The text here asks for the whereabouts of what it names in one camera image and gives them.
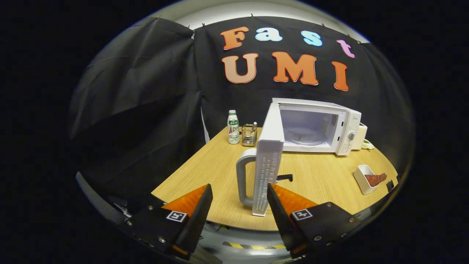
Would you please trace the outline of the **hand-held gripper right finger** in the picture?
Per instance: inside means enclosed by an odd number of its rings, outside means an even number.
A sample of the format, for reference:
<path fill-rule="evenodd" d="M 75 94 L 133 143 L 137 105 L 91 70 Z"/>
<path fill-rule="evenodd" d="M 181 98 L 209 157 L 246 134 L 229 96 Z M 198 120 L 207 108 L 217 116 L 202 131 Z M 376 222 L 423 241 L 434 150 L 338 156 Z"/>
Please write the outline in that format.
<path fill-rule="evenodd" d="M 362 225 L 362 220 L 333 202 L 317 204 L 277 184 L 268 184 L 267 199 L 280 237 L 294 259 L 325 252 Z"/>

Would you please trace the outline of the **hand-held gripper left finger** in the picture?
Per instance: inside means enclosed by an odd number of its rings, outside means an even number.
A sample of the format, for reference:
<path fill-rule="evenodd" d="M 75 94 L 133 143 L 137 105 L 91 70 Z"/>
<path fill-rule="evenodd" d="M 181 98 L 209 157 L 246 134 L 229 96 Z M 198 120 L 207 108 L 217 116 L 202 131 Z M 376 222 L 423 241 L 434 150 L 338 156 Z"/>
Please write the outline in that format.
<path fill-rule="evenodd" d="M 125 220 L 125 232 L 147 246 L 188 260 L 206 224 L 213 193 L 210 184 L 166 205 L 151 203 Z"/>

